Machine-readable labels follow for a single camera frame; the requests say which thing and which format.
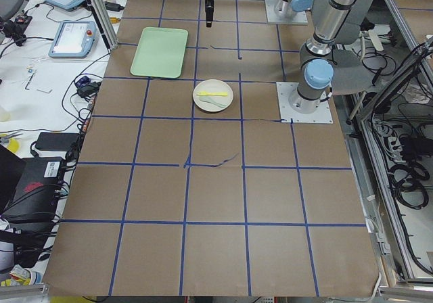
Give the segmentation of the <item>yellow plastic fork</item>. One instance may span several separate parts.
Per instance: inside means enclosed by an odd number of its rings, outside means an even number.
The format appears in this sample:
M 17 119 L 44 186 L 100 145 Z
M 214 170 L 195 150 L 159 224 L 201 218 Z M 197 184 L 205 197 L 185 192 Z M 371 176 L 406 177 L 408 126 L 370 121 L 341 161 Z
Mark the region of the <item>yellow plastic fork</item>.
M 207 92 L 207 91 L 200 91 L 196 93 L 198 97 L 201 96 L 217 96 L 217 97 L 227 97 L 229 94 L 227 92 Z

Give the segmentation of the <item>black computer case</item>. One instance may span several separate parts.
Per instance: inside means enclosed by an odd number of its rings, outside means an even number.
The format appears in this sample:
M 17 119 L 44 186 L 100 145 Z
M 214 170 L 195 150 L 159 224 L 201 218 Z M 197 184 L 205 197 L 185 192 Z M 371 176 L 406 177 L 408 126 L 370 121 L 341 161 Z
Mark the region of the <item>black computer case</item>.
M 68 195 L 67 163 L 61 157 L 25 158 L 26 166 L 1 218 L 22 233 L 46 235 L 60 219 L 58 202 Z

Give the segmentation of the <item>cream round plate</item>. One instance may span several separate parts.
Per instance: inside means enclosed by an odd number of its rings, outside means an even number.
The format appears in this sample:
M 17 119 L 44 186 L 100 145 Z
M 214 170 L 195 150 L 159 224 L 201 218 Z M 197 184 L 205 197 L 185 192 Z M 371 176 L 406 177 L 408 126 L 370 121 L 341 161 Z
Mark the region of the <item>cream round plate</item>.
M 231 87 L 217 79 L 204 80 L 193 90 L 193 102 L 205 112 L 220 112 L 227 109 L 233 101 Z

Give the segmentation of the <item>grey chair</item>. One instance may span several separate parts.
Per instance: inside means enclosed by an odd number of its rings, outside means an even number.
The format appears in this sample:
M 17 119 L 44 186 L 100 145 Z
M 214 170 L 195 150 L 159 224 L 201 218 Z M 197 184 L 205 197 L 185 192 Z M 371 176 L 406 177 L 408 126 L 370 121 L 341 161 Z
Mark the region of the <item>grey chair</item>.
M 370 26 L 369 21 L 366 19 L 366 13 L 350 12 L 341 29 L 337 32 L 335 45 L 351 45 L 357 39 L 361 39 L 361 53 L 364 53 L 365 42 L 362 38 L 362 32 L 368 30 L 365 28 L 365 23 Z M 363 57 L 357 57 L 353 51 L 336 49 L 332 50 L 332 56 L 335 61 L 335 64 L 332 64 L 334 67 L 333 95 L 343 96 L 361 93 L 346 120 L 347 124 L 351 124 L 361 107 L 367 94 L 366 90 L 371 86 L 373 78 L 363 66 Z

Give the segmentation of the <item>pale green plastic spoon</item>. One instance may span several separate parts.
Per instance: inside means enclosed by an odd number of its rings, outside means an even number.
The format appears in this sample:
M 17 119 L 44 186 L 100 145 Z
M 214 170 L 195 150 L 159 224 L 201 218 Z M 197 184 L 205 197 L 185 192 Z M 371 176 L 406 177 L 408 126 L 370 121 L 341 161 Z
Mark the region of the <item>pale green plastic spoon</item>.
M 199 100 L 202 102 L 211 103 L 212 105 L 218 108 L 225 109 L 227 107 L 225 104 L 215 101 L 213 98 L 211 98 L 211 96 L 201 96 L 199 97 Z

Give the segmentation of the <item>black power adapter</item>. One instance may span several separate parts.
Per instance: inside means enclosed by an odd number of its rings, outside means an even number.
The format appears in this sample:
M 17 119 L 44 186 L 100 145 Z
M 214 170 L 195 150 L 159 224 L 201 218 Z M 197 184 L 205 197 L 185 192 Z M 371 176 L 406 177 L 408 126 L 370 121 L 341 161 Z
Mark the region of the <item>black power adapter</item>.
M 39 134 L 35 149 L 40 151 L 66 152 L 78 141 L 78 133 L 48 133 Z

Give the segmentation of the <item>green plastic tray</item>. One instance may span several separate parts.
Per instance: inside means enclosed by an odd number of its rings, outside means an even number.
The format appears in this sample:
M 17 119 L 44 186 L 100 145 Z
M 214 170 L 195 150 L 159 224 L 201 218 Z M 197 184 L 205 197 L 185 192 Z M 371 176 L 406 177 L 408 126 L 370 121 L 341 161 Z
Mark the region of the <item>green plastic tray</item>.
M 180 77 L 187 38 L 188 32 L 184 29 L 144 28 L 130 73 L 155 78 Z

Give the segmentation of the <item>teach pendant with red button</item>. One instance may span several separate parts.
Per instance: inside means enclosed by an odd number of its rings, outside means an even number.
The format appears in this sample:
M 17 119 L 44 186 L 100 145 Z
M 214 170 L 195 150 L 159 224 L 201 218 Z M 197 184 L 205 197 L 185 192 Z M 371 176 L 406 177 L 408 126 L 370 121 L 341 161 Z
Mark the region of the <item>teach pendant with red button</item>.
M 51 58 L 84 58 L 90 52 L 97 33 L 94 21 L 62 21 L 51 44 Z

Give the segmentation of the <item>aluminium frame post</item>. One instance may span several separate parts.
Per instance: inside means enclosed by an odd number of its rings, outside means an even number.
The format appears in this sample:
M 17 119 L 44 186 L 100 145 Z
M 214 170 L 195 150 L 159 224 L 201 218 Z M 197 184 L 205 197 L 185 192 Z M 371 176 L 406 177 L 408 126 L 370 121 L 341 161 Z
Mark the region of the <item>aluminium frame post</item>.
M 103 0 L 86 0 L 95 19 L 96 25 L 109 52 L 118 46 L 118 39 Z

